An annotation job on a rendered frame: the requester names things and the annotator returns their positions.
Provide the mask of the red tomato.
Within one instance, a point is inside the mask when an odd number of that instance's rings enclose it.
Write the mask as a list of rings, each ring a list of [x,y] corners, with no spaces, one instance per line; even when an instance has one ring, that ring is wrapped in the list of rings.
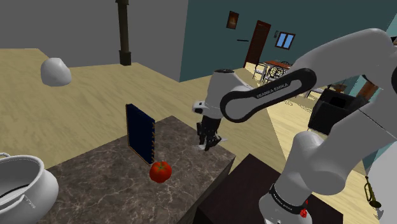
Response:
[[[156,183],[164,183],[172,175],[172,167],[167,162],[155,162],[150,169],[150,179]]]

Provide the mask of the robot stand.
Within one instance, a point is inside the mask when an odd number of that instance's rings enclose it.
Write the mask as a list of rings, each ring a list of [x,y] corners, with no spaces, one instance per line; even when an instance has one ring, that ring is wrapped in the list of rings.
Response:
[[[278,173],[249,154],[199,205],[193,224],[344,224],[343,214],[313,196],[301,177]],[[267,195],[271,187],[288,204],[307,200],[307,217],[291,214]]]

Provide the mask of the dark blue spiral notebook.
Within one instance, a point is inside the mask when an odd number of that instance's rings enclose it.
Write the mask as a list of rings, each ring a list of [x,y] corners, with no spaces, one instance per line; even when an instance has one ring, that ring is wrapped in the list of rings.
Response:
[[[155,162],[155,120],[134,104],[126,104],[127,142],[147,165]]]

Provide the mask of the dining table with chairs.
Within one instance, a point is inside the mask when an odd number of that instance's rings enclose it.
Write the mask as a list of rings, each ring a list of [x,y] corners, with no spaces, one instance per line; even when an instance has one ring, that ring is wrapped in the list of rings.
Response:
[[[255,77],[256,74],[260,74],[260,81],[268,83],[283,76],[290,67],[291,65],[286,61],[279,62],[277,60],[271,60],[258,63],[255,65],[253,77]]]

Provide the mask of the dark brown door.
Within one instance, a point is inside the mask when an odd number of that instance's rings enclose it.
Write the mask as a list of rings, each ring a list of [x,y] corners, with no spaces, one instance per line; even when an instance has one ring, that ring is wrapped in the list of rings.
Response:
[[[243,67],[245,67],[247,63],[259,63],[270,28],[270,24],[260,20],[257,21]]]

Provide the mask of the blue window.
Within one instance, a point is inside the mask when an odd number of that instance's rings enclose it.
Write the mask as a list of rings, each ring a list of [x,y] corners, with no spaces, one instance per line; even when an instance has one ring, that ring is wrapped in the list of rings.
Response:
[[[277,41],[275,42],[275,47],[289,50],[294,38],[295,34],[280,32]]]

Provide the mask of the white rounded object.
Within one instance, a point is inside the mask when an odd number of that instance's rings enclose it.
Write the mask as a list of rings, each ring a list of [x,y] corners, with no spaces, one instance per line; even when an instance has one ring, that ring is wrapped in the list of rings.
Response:
[[[41,81],[50,87],[61,87],[72,81],[71,71],[61,58],[46,59],[40,68]]]

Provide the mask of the brass trumpet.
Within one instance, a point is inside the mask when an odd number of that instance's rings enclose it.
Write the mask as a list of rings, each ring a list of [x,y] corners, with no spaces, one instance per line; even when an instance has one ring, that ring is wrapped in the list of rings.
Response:
[[[365,179],[366,179],[366,184],[364,185],[364,190],[365,190],[366,200],[373,208],[378,209],[382,206],[382,204],[376,200],[368,176],[365,176]]]

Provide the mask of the white cooking pot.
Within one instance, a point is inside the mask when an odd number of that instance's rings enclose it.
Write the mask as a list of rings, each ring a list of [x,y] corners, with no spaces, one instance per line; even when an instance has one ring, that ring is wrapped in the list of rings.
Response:
[[[0,224],[36,224],[58,192],[57,179],[40,158],[0,153]]]

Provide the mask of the brown wall picture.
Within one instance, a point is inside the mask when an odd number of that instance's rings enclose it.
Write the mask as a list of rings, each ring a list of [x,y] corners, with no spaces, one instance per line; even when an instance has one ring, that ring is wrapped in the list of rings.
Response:
[[[228,20],[226,23],[226,28],[228,29],[236,29],[238,22],[239,14],[233,11],[229,12]]]

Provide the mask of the dark wooden post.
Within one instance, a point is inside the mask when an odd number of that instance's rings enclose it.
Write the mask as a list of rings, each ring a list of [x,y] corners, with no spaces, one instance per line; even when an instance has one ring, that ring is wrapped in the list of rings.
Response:
[[[115,0],[118,7],[118,23],[120,31],[120,64],[123,66],[131,65],[131,52],[129,51],[129,31],[127,6],[129,0]]]

